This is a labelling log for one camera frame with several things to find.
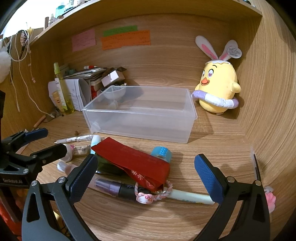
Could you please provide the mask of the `clear plastic storage box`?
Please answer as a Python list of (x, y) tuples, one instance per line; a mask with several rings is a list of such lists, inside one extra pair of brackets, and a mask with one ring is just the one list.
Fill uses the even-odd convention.
[(91, 133), (187, 143), (197, 112), (188, 89), (126, 86), (120, 100), (102, 93), (83, 108)]

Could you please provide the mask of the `red box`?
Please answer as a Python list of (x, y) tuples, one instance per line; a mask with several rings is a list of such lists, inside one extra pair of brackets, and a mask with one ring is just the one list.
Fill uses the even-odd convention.
[(101, 93), (102, 88), (103, 86), (101, 83), (97, 85), (91, 85), (91, 99), (95, 99), (95, 97), (97, 97)]

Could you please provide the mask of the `green sticky note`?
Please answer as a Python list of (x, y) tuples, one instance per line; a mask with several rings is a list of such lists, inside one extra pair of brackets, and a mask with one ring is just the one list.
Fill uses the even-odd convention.
[(134, 32), (134, 31), (138, 31), (137, 25), (112, 28), (109, 30), (105, 30), (103, 32), (103, 37), (109, 37), (109, 36), (113, 36), (116, 34), (122, 34), (122, 33)]

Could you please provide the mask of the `pale green tube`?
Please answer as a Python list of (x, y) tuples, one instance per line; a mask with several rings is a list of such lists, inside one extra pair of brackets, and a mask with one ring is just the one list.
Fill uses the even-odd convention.
[(198, 203), (206, 204), (206, 205), (215, 204), (215, 202), (211, 199), (209, 195), (185, 192), (185, 191), (176, 190), (176, 189), (171, 190), (171, 192), (168, 194), (168, 198), (178, 200), (178, 201), (195, 203), (195, 204), (198, 204)]

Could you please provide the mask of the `orange sticky note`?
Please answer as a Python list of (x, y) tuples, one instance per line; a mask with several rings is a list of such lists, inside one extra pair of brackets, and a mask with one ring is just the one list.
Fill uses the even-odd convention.
[(101, 38), (102, 50), (151, 45), (150, 30), (133, 31)]

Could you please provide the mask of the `white paper boxes stack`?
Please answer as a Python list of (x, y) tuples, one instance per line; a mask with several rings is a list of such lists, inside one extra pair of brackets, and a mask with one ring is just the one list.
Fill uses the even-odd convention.
[(84, 79), (66, 79), (65, 83), (71, 95), (74, 109), (82, 109), (91, 101), (91, 88)]

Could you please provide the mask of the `red paper envelope packet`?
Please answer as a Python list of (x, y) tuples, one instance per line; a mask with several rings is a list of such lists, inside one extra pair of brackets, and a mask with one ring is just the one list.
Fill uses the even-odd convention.
[(168, 162), (126, 146), (110, 137), (91, 149), (151, 192), (162, 190), (168, 180), (170, 173)]

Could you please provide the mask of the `white green lotion tube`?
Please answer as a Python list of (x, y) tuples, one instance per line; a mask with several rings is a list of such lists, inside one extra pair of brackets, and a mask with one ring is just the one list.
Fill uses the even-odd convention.
[(62, 102), (62, 106), (63, 106), (64, 112), (66, 112), (68, 109), (67, 109), (67, 105), (66, 105), (66, 101), (65, 101), (63, 92), (62, 92), (62, 87), (61, 87), (59, 78), (55, 78), (55, 84), (56, 84), (57, 91), (58, 91), (59, 96), (60, 96), (60, 100)]

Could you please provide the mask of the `red white marker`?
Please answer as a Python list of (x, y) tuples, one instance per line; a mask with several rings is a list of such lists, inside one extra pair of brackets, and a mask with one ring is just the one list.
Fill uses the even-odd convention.
[(84, 70), (92, 70), (92, 69), (101, 69), (101, 67), (98, 67), (98, 66), (94, 66), (94, 65), (87, 65), (87, 66), (84, 66), (83, 67)]

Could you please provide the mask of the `dark green spray bottle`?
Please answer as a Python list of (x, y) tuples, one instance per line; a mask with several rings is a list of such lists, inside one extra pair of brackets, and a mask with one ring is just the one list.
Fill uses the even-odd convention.
[(95, 155), (98, 159), (98, 167), (96, 170), (97, 174), (102, 175), (111, 175), (111, 176), (118, 176), (118, 177), (127, 177), (128, 174), (121, 168), (115, 166), (111, 162), (107, 161), (103, 157), (99, 155)]

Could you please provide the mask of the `pink sticky note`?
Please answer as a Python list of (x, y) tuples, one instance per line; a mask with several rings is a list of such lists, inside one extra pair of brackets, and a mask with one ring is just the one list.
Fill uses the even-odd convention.
[(72, 51), (81, 51), (96, 45), (95, 29), (84, 31), (72, 37)]

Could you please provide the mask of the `mint blue tube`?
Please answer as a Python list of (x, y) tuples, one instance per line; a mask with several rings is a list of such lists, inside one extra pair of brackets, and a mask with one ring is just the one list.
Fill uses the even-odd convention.
[(93, 135), (90, 145), (90, 154), (95, 155), (95, 151), (92, 149), (95, 145), (101, 142), (100, 135)]

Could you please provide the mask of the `beige sunscreen tube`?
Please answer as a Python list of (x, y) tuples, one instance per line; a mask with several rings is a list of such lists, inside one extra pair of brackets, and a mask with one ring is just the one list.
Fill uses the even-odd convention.
[(59, 111), (61, 113), (63, 113), (64, 112), (64, 109), (63, 109), (62, 102), (60, 100), (60, 96), (59, 96), (58, 91), (56, 90), (55, 92), (53, 92), (52, 93), (52, 96), (53, 96), (53, 99), (54, 99), (54, 101), (56, 103), (57, 108), (59, 109)]

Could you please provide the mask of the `purple black cosmetic bottle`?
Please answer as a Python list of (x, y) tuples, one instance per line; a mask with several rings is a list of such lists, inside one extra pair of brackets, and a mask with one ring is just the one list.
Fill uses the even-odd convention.
[(135, 186), (133, 185), (98, 178), (94, 182), (94, 187), (96, 190), (112, 197), (136, 200)]

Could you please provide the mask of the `blue washi tape roll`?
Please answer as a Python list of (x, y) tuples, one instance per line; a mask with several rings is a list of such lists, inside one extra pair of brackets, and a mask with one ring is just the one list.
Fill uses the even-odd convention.
[(167, 163), (170, 163), (172, 158), (171, 151), (168, 148), (163, 146), (154, 147), (154, 149), (151, 152), (151, 155), (159, 159), (162, 159)]

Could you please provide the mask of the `small pink white box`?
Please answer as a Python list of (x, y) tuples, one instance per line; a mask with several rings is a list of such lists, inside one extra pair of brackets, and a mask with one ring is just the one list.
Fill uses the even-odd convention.
[(117, 69), (110, 68), (106, 70), (101, 78), (101, 83), (104, 87), (109, 87), (110, 85), (113, 85), (119, 81), (125, 80), (125, 76), (123, 72), (126, 69), (123, 67), (119, 67)]

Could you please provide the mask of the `white pen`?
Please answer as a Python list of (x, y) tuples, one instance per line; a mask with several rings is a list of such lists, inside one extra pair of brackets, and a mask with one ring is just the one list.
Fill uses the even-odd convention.
[(55, 144), (66, 144), (66, 143), (72, 143), (72, 142), (91, 141), (92, 138), (93, 138), (93, 135), (76, 136), (76, 137), (70, 137), (70, 138), (64, 138), (61, 140), (57, 140), (54, 143)]

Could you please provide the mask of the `yellow chick plush toy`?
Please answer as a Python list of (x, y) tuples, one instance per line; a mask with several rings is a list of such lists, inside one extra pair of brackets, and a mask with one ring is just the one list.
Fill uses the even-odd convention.
[(196, 45), (211, 59), (206, 62), (200, 81), (191, 97), (200, 106), (215, 114), (222, 114), (229, 109), (235, 109), (239, 101), (234, 97), (241, 92), (237, 74), (229, 59), (242, 56), (235, 40), (230, 40), (224, 47), (221, 56), (217, 56), (210, 42), (203, 36), (197, 36)]

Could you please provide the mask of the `stack of books papers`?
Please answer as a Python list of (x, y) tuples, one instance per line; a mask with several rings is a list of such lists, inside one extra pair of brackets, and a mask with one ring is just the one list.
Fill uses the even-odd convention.
[(76, 72), (74, 74), (65, 76), (64, 79), (83, 79), (88, 84), (90, 84), (92, 82), (100, 80), (106, 70), (107, 69), (105, 69), (105, 68), (88, 69), (85, 71)]

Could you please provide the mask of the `yellow oil spray bottle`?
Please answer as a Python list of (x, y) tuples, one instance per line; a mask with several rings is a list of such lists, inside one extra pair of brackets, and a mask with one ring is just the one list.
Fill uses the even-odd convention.
[(66, 82), (63, 78), (63, 75), (60, 71), (60, 67), (59, 67), (58, 62), (54, 63), (54, 72), (56, 75), (55, 83), (57, 86), (57, 91), (60, 96), (60, 101), (61, 101), (64, 113), (71, 114), (74, 112), (74, 107), (73, 107), (73, 103), (72, 103), (71, 96), (69, 93), (69, 89), (68, 89)]

